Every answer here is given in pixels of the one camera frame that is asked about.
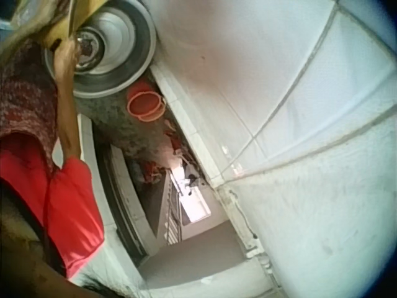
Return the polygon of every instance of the maroon patterned fabric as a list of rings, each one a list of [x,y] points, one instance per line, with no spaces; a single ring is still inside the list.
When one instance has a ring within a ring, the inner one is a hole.
[[[57,92],[42,63],[40,45],[26,41],[0,72],[0,138],[13,132],[34,136],[41,144],[48,174],[55,169]]]

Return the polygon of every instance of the hair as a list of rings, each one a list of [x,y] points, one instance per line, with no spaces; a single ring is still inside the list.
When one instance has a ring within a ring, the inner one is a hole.
[[[136,298],[134,294],[126,295],[116,289],[106,286],[98,279],[87,277],[82,288],[95,292],[104,296],[105,298]]]

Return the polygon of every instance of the woman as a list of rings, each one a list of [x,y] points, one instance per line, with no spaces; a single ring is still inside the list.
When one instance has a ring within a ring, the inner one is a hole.
[[[73,98],[79,47],[55,52],[55,83],[41,63],[40,46],[22,44],[1,70],[1,297],[126,297],[90,280],[67,278],[104,242],[91,173],[80,160]],[[59,136],[63,167],[51,154]]]

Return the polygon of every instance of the hand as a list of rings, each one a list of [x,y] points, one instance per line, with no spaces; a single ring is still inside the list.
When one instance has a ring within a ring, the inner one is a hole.
[[[55,81],[73,86],[74,69],[80,58],[80,46],[75,38],[62,41],[54,56]]]

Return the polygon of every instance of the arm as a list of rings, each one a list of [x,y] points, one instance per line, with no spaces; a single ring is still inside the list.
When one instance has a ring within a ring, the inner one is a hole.
[[[80,159],[81,146],[76,105],[73,96],[74,67],[79,47],[74,39],[65,40],[55,52],[55,82],[58,88],[58,135],[63,152],[63,162],[69,157]]]

